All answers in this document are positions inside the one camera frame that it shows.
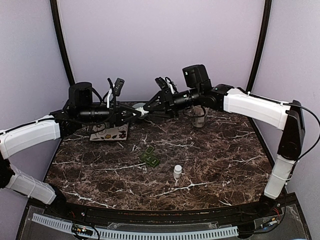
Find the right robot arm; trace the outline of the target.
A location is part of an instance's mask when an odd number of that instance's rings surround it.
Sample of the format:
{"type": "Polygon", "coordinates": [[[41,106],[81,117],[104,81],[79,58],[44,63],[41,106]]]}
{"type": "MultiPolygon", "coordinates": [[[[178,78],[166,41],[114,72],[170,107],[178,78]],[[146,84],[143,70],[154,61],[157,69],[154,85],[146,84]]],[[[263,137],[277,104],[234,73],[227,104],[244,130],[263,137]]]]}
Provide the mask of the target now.
{"type": "Polygon", "coordinates": [[[266,217],[275,208],[273,200],[279,197],[298,161],[305,156],[302,152],[306,134],[303,111],[307,108],[296,100],[274,100],[232,85],[212,86],[203,64],[187,66],[182,72],[188,90],[177,92],[170,81],[156,78],[160,91],[142,107],[143,114],[174,118],[179,111],[201,106],[264,122],[282,132],[276,160],[261,196],[263,200],[255,205],[255,213],[266,217]]]}

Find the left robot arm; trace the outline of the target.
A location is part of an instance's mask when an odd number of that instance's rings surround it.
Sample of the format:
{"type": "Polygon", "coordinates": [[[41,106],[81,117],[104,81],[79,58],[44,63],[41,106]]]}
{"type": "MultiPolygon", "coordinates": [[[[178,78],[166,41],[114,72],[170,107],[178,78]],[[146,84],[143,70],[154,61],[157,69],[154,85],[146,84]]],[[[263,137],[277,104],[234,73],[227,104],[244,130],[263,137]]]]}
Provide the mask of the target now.
{"type": "Polygon", "coordinates": [[[0,187],[36,199],[46,205],[60,218],[71,213],[65,203],[64,195],[48,183],[44,183],[22,172],[9,158],[16,153],[38,144],[63,139],[75,133],[83,126],[108,124],[120,127],[142,115],[139,109],[126,106],[116,100],[120,95],[124,80],[118,78],[110,84],[104,97],[90,82],[79,82],[69,87],[68,101],[63,109],[51,112],[44,117],[0,132],[0,187]]]}

